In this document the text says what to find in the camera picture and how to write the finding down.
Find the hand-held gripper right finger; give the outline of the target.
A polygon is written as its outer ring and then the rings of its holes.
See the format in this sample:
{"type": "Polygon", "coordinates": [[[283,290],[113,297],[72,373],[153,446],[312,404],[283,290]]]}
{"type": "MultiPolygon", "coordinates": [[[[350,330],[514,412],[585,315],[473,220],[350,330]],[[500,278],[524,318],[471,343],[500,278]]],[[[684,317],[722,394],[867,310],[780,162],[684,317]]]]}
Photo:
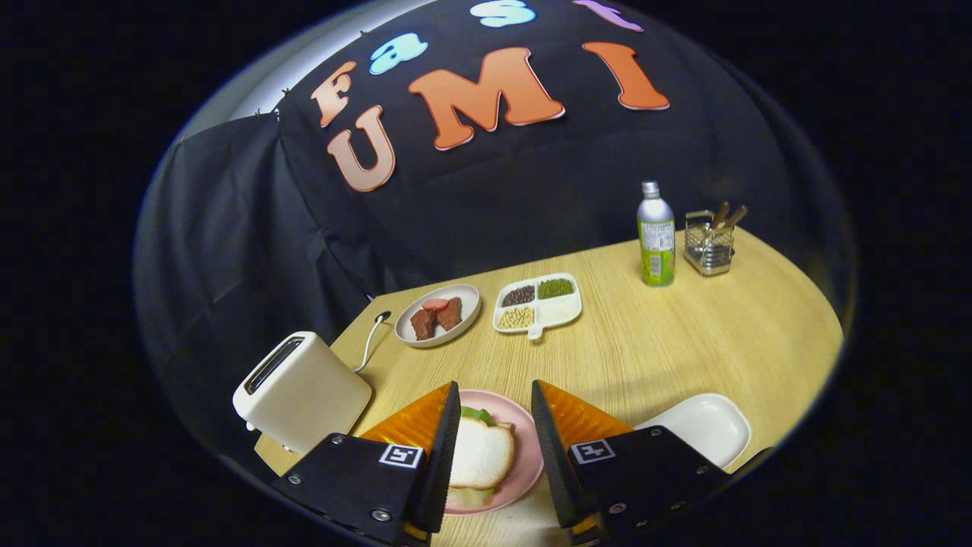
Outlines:
{"type": "Polygon", "coordinates": [[[667,427],[634,429],[549,382],[532,382],[531,410],[573,546],[646,546],[733,482],[667,427]]]}

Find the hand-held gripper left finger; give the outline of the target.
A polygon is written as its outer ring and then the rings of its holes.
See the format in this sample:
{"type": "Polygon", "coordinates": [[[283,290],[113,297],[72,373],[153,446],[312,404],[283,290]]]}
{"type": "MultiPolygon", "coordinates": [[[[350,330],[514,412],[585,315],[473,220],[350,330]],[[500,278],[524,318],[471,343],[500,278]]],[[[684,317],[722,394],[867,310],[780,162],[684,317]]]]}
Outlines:
{"type": "Polygon", "coordinates": [[[440,532],[459,427],[449,381],[358,437],[333,433],[274,494],[358,546],[428,546],[440,532]]]}

